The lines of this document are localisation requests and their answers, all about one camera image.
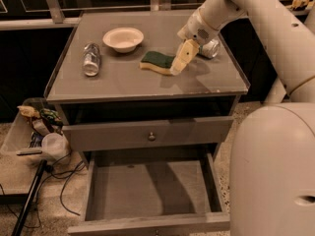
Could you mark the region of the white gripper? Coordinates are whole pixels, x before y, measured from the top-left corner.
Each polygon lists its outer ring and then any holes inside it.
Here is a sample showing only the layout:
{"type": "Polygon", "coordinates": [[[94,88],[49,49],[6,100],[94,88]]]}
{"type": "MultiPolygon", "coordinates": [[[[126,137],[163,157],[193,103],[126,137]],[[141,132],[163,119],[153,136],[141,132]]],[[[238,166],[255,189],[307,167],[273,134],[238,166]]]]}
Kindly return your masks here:
{"type": "Polygon", "coordinates": [[[180,74],[195,58],[199,52],[199,45],[208,44],[219,33],[205,21],[202,13],[203,9],[198,8],[177,33],[185,41],[179,45],[170,67],[170,73],[174,76],[180,74]]]}

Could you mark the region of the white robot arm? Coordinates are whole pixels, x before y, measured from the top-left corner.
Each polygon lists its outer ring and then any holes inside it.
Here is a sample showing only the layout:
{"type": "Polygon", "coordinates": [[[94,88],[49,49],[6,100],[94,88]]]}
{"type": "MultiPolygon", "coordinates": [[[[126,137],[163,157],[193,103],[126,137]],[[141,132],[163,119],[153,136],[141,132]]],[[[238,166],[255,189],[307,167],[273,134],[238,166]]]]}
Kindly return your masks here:
{"type": "Polygon", "coordinates": [[[314,29],[279,0],[206,0],[179,31],[179,74],[228,23],[244,16],[272,64],[263,107],[235,133],[230,236],[315,236],[314,29]]]}

